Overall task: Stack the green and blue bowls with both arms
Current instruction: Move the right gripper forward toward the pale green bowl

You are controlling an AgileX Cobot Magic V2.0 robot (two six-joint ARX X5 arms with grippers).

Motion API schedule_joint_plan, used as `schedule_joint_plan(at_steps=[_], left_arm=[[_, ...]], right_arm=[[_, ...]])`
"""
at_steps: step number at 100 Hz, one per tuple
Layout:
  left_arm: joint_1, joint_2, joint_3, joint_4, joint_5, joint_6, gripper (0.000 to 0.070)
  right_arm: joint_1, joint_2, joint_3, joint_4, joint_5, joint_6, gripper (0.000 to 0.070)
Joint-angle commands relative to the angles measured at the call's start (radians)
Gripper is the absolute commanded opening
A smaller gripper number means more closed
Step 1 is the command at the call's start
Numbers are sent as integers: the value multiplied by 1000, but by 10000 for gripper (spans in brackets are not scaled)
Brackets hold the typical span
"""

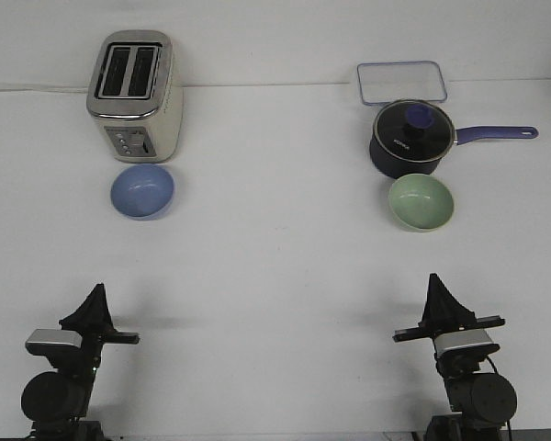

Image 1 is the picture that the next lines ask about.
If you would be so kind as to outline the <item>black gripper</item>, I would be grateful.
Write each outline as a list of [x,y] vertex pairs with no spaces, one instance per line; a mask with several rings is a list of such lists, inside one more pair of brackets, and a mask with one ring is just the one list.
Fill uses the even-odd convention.
[[85,364],[90,367],[100,366],[101,352],[105,344],[137,345],[140,342],[139,334],[116,331],[103,283],[95,285],[76,311],[59,320],[59,325],[63,330],[75,332],[101,332],[105,324],[107,332],[87,334],[83,338],[81,345],[83,359]]
[[396,330],[392,340],[395,343],[424,338],[434,340],[441,334],[488,329],[504,324],[505,319],[499,315],[477,318],[473,311],[451,294],[436,273],[431,273],[421,321],[416,327]]

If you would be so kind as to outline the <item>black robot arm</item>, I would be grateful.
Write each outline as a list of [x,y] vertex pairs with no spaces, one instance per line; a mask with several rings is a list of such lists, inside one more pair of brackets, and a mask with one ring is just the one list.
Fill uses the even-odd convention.
[[397,330],[396,343],[429,338],[435,368],[443,379],[449,414],[435,415],[424,440],[501,440],[510,428],[518,398],[513,385],[496,368],[481,372],[483,362],[500,350],[488,329],[500,327],[499,315],[478,317],[463,306],[435,273],[429,275],[422,318],[413,328]]
[[25,342],[31,355],[45,357],[52,367],[23,389],[21,409],[32,422],[28,438],[105,440],[101,423],[85,419],[103,346],[136,345],[140,336],[114,327],[102,283],[59,325],[58,329],[36,329]]

